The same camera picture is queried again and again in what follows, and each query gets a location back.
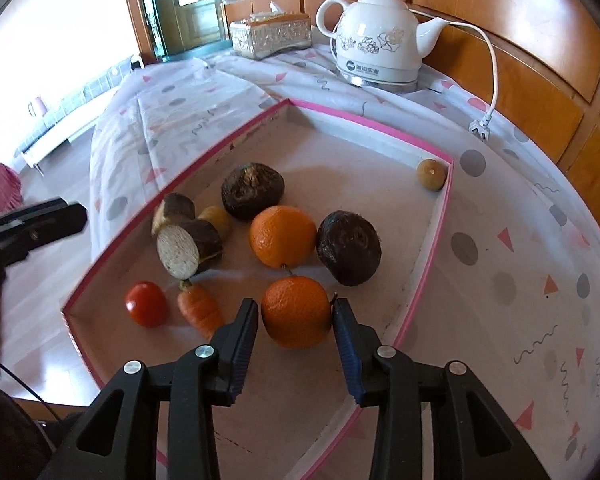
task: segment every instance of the patterned tablecloth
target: patterned tablecloth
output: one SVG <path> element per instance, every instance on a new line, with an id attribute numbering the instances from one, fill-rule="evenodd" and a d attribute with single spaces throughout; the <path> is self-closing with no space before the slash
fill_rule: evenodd
<path id="1" fill-rule="evenodd" d="M 458 161 L 438 255 L 404 350 L 466 362 L 552 478 L 581 479 L 600 456 L 600 229 L 558 169 L 499 114 L 423 67 L 405 96 L 349 86 L 326 45 L 252 61 L 223 53 L 154 65 L 124 81 L 91 155 L 97 256 L 196 155 L 283 97 L 339 108 L 421 137 Z M 368 467 L 354 428 L 316 478 Z M 426 478 L 430 478 L 430 464 Z"/>

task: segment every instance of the tissue box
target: tissue box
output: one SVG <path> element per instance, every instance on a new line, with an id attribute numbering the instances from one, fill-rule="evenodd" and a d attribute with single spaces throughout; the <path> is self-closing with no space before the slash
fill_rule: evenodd
<path id="1" fill-rule="evenodd" d="M 234 50 L 263 59 L 281 50 L 311 46 L 311 19 L 300 12 L 263 12 L 229 24 Z"/>

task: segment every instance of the kettle handle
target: kettle handle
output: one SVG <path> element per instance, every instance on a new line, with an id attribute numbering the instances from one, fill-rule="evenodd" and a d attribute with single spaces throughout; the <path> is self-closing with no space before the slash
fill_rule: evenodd
<path id="1" fill-rule="evenodd" d="M 335 39 L 337 36 L 336 31 L 334 30 L 332 32 L 324 25 L 324 13 L 327 12 L 327 9 L 333 4 L 339 4 L 342 6 L 343 12 L 347 7 L 349 7 L 349 4 L 345 0 L 324 0 L 320 7 L 318 7 L 318 12 L 315 13 L 315 25 L 317 25 L 318 30 L 320 30 L 320 32 L 325 36 Z"/>

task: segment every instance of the tomato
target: tomato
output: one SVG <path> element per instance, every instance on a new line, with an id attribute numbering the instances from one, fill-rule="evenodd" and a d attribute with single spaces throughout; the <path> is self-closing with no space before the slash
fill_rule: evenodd
<path id="1" fill-rule="evenodd" d="M 138 325 L 153 328 L 164 323 L 169 307 L 164 293 L 155 283 L 137 282 L 125 296 L 126 309 Z"/>

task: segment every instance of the kettle spout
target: kettle spout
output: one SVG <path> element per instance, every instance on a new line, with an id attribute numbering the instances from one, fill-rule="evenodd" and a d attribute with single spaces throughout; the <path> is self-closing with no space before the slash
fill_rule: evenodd
<path id="1" fill-rule="evenodd" d="M 433 18 L 428 22 L 421 23 L 416 28 L 416 44 L 418 45 L 418 53 L 420 57 L 427 57 L 431 54 L 433 47 L 436 46 L 436 41 L 445 28 L 448 25 L 447 20 L 442 18 Z"/>

